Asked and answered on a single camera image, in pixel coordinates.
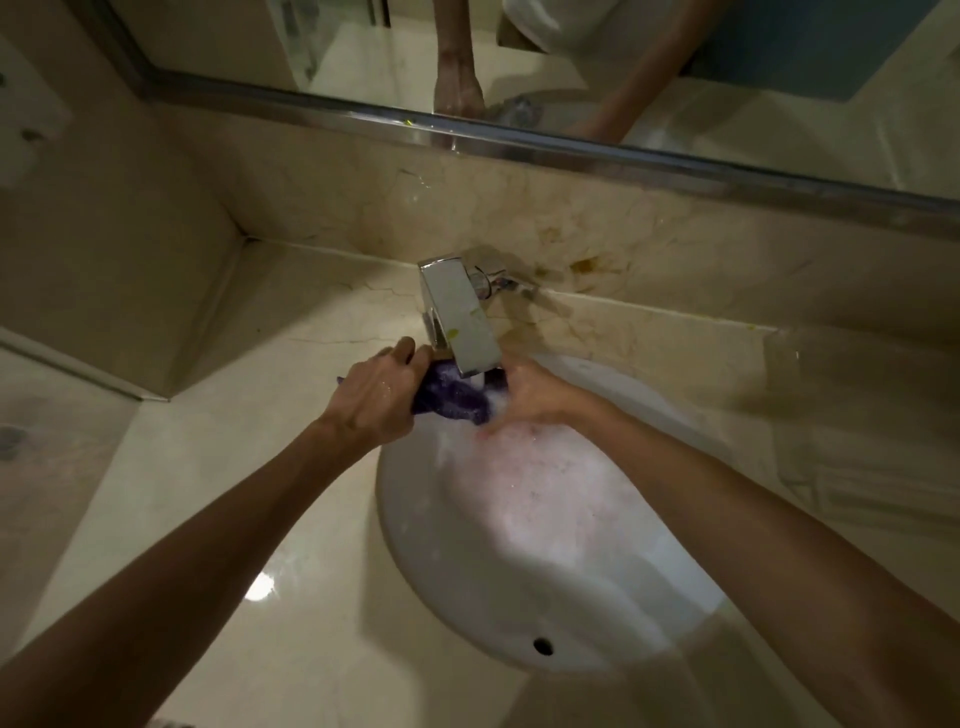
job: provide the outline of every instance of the soap suds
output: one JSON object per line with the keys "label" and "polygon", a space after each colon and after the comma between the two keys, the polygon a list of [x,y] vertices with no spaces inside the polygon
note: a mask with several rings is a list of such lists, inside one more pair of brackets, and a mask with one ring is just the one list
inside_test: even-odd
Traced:
{"label": "soap suds", "polygon": [[443,488],[501,553],[572,569],[652,547],[660,519],[593,443],[561,425],[472,425],[440,442]]}

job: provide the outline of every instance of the purple cloth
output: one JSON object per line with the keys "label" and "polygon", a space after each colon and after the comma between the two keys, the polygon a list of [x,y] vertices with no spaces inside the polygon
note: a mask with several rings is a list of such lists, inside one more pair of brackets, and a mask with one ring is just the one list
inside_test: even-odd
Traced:
{"label": "purple cloth", "polygon": [[[342,376],[337,377],[338,384],[343,380]],[[426,371],[414,395],[413,413],[436,412],[448,420],[470,420],[475,425],[485,425],[492,415],[487,392],[506,388],[507,379],[502,369],[486,372],[483,389],[477,389],[460,378],[453,359],[441,359],[432,362]]]}

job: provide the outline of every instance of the metal trim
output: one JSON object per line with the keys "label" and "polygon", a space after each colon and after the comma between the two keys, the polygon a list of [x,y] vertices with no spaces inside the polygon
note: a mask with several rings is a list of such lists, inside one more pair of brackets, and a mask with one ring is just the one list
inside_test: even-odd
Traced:
{"label": "metal trim", "polygon": [[128,84],[151,101],[960,239],[960,201],[948,198],[600,144],[158,68],[140,50],[108,0],[68,3]]}

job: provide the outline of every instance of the sink drain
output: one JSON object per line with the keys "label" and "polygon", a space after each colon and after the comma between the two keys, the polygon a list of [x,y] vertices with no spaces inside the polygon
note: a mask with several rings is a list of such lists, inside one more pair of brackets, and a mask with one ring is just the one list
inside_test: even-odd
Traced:
{"label": "sink drain", "polygon": [[545,637],[537,637],[534,640],[534,649],[536,649],[541,655],[546,655],[549,657],[553,654],[553,643],[551,643]]}

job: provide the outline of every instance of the marble backsplash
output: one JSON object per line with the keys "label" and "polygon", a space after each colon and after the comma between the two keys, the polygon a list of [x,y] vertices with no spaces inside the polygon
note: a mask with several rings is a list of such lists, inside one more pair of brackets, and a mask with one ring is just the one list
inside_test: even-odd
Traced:
{"label": "marble backsplash", "polygon": [[772,326],[960,342],[960,242],[508,161],[158,106],[250,235]]}

